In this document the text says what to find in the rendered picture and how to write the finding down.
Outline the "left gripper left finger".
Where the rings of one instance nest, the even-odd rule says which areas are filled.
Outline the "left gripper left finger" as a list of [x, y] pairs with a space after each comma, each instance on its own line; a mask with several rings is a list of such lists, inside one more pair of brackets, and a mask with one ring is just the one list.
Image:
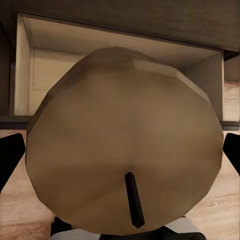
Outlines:
[[21, 133], [0, 138], [0, 192], [24, 153], [26, 146]]

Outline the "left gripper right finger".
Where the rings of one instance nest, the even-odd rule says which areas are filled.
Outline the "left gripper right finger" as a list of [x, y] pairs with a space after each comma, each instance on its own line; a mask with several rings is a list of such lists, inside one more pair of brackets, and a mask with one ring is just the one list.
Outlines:
[[223, 151], [240, 175], [240, 135], [228, 133], [223, 141]]

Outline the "pillar candle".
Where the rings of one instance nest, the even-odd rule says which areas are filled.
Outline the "pillar candle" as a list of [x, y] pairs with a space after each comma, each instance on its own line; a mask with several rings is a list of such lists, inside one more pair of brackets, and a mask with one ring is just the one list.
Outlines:
[[222, 168], [207, 93], [138, 51], [98, 49], [46, 94], [26, 130], [38, 199], [93, 234], [154, 231], [184, 217]]

